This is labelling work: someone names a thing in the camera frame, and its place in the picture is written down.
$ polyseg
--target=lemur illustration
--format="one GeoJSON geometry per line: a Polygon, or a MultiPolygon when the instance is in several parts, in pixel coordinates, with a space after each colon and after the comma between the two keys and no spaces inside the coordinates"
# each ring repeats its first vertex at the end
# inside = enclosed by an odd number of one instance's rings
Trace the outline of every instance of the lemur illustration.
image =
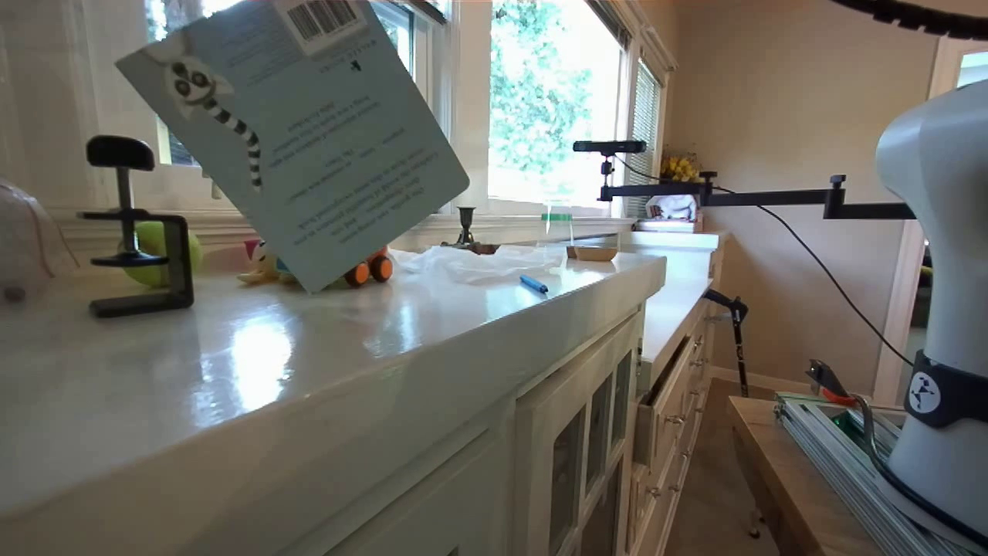
{"type": "Polygon", "coordinates": [[[214,120],[237,133],[247,145],[247,162],[254,190],[261,191],[261,144],[243,121],[230,114],[216,100],[217,95],[232,95],[233,87],[223,76],[213,73],[191,53],[186,30],[176,31],[165,40],[143,50],[165,70],[165,87],[179,113],[189,119],[196,107],[202,107],[214,120]]]}

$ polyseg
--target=orange wheel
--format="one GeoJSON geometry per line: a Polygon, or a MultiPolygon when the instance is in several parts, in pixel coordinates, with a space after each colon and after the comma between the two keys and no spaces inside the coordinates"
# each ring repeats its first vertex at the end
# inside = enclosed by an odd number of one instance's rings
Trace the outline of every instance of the orange wheel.
{"type": "Polygon", "coordinates": [[[371,278],[371,270],[368,268],[367,263],[362,262],[350,269],[350,272],[347,272],[344,278],[346,278],[351,288],[360,288],[371,278]]]}
{"type": "Polygon", "coordinates": [[[391,259],[380,256],[370,262],[370,275],[378,282],[387,282],[394,273],[394,263],[391,259]]]}

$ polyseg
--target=wooden table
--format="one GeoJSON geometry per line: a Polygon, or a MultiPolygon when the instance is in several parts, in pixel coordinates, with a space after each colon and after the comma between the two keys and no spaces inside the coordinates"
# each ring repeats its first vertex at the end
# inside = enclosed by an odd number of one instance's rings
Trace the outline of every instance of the wooden table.
{"type": "Polygon", "coordinates": [[[775,402],[731,398],[738,464],[782,556],[883,554],[776,421],[775,402]]]}

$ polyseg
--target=cabinet door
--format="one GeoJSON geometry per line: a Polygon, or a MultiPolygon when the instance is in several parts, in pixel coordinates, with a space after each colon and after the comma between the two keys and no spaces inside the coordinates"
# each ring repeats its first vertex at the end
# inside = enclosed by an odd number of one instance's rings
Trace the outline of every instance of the cabinet door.
{"type": "Polygon", "coordinates": [[[504,556],[508,438],[487,430],[327,556],[504,556]]]}
{"type": "Polygon", "coordinates": [[[518,400],[513,555],[623,552],[641,328],[628,318],[518,400]]]}

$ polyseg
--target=barcode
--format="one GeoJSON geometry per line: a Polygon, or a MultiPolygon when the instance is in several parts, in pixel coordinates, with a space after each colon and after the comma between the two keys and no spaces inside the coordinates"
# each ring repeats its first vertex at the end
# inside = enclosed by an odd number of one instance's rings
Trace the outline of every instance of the barcode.
{"type": "Polygon", "coordinates": [[[346,0],[307,0],[289,8],[288,18],[308,42],[356,22],[357,14],[346,0]]]}

